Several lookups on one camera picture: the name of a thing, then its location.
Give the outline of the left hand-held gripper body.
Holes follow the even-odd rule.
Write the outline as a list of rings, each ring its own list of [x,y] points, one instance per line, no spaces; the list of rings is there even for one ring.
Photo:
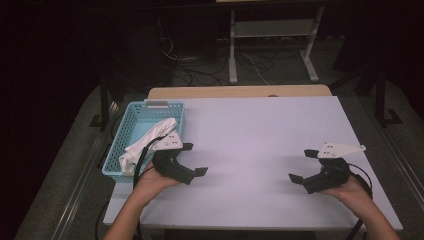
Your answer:
[[[181,174],[181,165],[177,161],[183,149],[179,134],[173,131],[162,140],[154,144],[153,165],[162,176],[178,177]]]

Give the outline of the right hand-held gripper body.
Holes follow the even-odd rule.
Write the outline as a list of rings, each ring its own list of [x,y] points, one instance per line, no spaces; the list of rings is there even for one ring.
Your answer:
[[[351,171],[344,157],[364,152],[365,150],[366,147],[364,145],[325,142],[317,154],[318,160],[322,165],[320,172],[322,186],[320,190],[330,189],[346,183]]]

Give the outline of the white shirt with chick print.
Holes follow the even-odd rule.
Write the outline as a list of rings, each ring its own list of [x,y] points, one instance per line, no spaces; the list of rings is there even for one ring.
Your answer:
[[[125,148],[125,153],[119,157],[122,174],[130,176],[134,174],[135,167],[139,161],[143,149],[153,139],[165,136],[172,132],[177,125],[175,118],[166,118],[150,128],[141,139]]]

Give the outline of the light blue plastic basket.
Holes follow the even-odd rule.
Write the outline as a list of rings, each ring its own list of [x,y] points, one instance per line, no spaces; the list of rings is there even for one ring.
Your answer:
[[[177,122],[174,130],[183,137],[185,114],[181,101],[139,101],[128,104],[120,126],[102,168],[105,176],[115,182],[131,183],[132,176],[124,175],[119,157],[125,149],[140,140],[155,124],[166,118]]]

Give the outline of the person's left hand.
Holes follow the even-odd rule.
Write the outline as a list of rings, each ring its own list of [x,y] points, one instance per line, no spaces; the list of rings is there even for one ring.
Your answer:
[[[147,206],[158,194],[168,187],[178,185],[179,182],[158,173],[153,164],[149,163],[140,175],[136,187],[131,193],[131,198],[141,206]]]

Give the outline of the person's right hand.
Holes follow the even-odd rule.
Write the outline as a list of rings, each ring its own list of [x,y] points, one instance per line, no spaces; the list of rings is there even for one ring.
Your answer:
[[[359,218],[369,217],[378,211],[376,204],[354,177],[338,187],[321,191],[321,194],[336,198]]]

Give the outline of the wooden table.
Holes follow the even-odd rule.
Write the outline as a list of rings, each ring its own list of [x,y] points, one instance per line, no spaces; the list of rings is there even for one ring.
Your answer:
[[[188,98],[316,97],[331,96],[325,85],[210,86],[153,88],[149,100]]]

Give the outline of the black metal stand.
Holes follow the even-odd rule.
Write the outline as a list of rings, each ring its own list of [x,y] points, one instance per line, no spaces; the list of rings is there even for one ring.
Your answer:
[[[107,80],[105,78],[102,78],[100,81],[99,94],[100,112],[92,117],[89,126],[97,127],[103,132],[110,125],[112,118],[116,114],[116,105],[108,90]]]
[[[381,66],[377,67],[375,88],[375,117],[381,127],[391,124],[401,124],[402,120],[394,109],[385,108],[386,78]]]

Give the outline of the metal floor rail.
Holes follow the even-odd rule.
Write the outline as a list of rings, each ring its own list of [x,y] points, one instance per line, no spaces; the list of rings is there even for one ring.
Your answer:
[[[395,138],[389,132],[388,128],[384,128],[382,130],[382,136],[394,156],[395,163],[402,176],[405,178],[414,198],[420,208],[424,211],[424,185],[417,177],[415,171],[407,160],[407,155],[401,150],[400,145],[395,141]]]
[[[100,109],[101,113],[92,118],[92,123],[95,127],[99,128],[99,132],[94,142],[91,144],[84,168],[81,170],[81,175],[78,178],[76,186],[65,204],[65,208],[52,234],[51,240],[64,240],[67,237],[80,204],[87,192],[91,173],[96,168],[97,164],[102,162],[103,154],[106,152],[108,131],[110,130],[109,115],[114,114],[117,107],[115,103],[106,101],[101,104]]]

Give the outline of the white metal desk frame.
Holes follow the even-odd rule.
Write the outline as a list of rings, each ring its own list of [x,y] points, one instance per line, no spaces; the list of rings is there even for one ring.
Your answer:
[[[284,19],[284,20],[256,20],[256,21],[239,21],[236,19],[235,11],[230,15],[230,35],[229,35],[229,77],[230,83],[236,84],[237,67],[236,67],[236,51],[235,40],[240,38],[265,38],[265,37],[300,37],[306,36],[307,45],[299,53],[303,65],[307,71],[309,79],[312,83],[318,83],[319,77],[315,71],[310,54],[317,36],[321,18],[325,8],[319,7],[313,18],[309,19]]]

